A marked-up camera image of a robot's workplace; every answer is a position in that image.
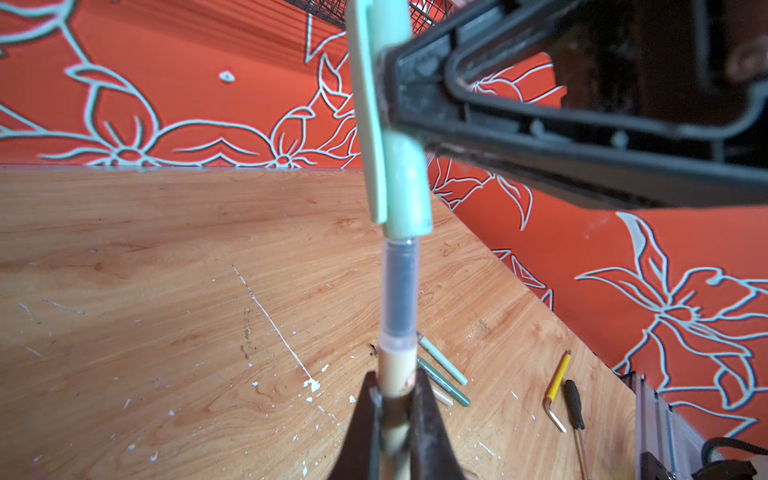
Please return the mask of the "beige fountain pen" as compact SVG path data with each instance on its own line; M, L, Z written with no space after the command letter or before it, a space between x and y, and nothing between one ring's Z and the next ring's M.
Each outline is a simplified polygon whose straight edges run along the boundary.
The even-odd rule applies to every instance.
M407 442L417 366L419 260L417 238L384 240L377 372L382 479L410 477Z

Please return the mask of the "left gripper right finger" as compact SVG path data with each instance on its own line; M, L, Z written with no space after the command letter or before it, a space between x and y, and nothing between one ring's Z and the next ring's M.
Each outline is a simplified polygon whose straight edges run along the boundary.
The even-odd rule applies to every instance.
M415 371L409 420L411 478L464 480L464 472L451 446L429 377L420 367Z

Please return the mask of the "mint green pen cap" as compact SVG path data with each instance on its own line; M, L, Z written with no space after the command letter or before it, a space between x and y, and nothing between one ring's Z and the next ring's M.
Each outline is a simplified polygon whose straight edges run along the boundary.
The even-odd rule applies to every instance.
M412 136L396 129L385 98L384 59L413 37L409 17L374 19L371 1L349 1L346 31L357 140L372 221L388 239L426 236L433 220L426 155Z

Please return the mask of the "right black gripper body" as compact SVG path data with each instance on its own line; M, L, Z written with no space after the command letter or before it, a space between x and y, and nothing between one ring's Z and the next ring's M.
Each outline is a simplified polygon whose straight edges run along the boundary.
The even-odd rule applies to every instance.
M588 1L557 43L563 105L724 127L767 108L763 1Z

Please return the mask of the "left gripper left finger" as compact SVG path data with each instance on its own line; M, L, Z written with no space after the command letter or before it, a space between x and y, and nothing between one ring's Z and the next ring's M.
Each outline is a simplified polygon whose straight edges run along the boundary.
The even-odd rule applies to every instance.
M359 392L341 451L328 480L376 480L380 476L383 399L375 371L369 371Z

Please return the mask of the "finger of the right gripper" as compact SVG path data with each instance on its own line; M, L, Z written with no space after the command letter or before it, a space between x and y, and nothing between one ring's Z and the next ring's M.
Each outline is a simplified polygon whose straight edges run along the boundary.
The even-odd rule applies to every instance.
M475 93L470 86L529 55L544 53L567 94L557 80L557 43L586 2L475 2L385 56L385 98L395 103L513 101L541 107L533 100ZM557 109L566 109L564 99Z
M387 112L439 155L585 208L767 202L765 105L724 127L513 101L393 102Z

